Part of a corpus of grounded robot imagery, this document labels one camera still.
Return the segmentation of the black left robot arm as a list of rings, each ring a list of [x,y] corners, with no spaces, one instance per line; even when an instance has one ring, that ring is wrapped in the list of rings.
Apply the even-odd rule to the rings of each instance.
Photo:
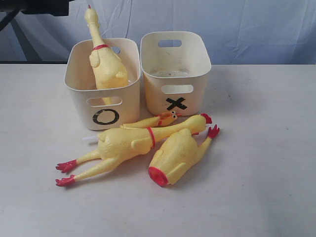
[[[0,0],[1,12],[68,16],[72,0]]]

